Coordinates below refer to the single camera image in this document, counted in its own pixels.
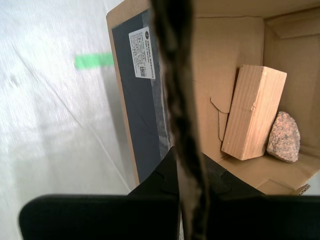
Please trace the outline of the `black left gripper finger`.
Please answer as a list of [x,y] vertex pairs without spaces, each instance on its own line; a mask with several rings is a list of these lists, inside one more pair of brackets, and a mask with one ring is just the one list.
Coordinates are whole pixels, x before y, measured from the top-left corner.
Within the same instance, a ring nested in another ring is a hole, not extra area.
[[208,240],[318,240],[318,196],[266,195],[206,154]]
[[28,202],[25,240],[176,240],[180,201],[175,149],[127,195],[49,194]]

